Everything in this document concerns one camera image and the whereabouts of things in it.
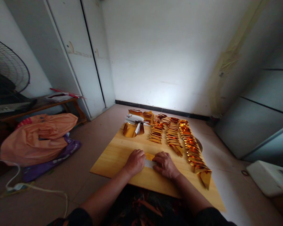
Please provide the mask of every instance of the wooden board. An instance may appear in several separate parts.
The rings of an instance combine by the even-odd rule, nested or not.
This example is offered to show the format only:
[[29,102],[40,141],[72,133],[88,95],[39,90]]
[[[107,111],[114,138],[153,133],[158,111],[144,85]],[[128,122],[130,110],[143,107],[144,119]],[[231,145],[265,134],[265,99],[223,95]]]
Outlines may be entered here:
[[[162,144],[158,144],[148,141],[151,130],[149,126],[144,127],[145,133],[143,135],[137,135],[134,138],[125,137],[123,135],[123,127],[124,125],[106,147],[90,172],[109,178],[113,177],[122,169],[128,156],[134,149],[142,149],[153,155],[161,151],[168,152],[179,171],[203,194],[203,196],[218,210],[226,211],[213,179],[211,179],[210,190],[208,191],[198,175],[191,171],[191,166],[187,161],[187,155],[184,153],[184,157],[181,158],[167,145],[165,134],[162,139]],[[152,168],[144,167],[140,173],[129,181],[129,184],[181,198],[174,184]]]

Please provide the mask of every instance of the person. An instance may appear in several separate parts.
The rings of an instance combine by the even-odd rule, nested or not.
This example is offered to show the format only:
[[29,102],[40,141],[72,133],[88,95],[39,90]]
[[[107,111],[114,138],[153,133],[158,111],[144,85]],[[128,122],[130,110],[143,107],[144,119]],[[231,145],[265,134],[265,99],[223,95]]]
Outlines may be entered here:
[[157,153],[153,168],[175,184],[183,200],[127,185],[142,171],[145,159],[143,150],[134,150],[108,183],[66,219],[56,219],[49,225],[235,225],[180,173],[169,153]]

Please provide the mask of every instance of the sleeve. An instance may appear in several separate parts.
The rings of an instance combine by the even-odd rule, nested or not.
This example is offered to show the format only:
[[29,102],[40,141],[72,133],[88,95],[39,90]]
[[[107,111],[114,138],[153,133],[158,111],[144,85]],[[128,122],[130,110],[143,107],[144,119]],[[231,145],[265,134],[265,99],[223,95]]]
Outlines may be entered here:
[[76,208],[74,211],[72,211],[66,219],[58,218],[48,224],[47,226],[93,226],[92,218],[89,216],[89,214],[82,208]]
[[236,226],[232,222],[228,222],[222,214],[213,207],[200,211],[195,219],[194,224],[197,226]]

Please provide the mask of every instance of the cabinet door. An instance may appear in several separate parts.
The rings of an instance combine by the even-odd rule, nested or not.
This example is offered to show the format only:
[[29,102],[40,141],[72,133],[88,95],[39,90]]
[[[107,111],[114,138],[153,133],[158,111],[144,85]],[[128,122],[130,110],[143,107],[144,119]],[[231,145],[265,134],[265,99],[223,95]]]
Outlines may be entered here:
[[283,71],[262,70],[241,96],[283,112]]
[[283,42],[268,57],[262,68],[283,69]]
[[261,160],[283,167],[283,131],[255,152],[245,157],[244,160],[249,162]]
[[282,113],[240,97],[214,130],[240,159],[282,128]]
[[82,2],[106,107],[111,107],[115,104],[115,95],[101,3],[98,0]]
[[105,110],[105,103],[80,1],[48,0],[48,3],[88,110],[95,118]]

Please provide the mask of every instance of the white appliance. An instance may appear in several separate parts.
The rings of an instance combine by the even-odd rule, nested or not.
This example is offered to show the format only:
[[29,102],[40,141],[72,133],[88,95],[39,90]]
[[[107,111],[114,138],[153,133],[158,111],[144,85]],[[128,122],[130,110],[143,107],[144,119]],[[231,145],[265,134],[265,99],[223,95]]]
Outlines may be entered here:
[[283,167],[256,161],[246,169],[267,197],[283,194]]

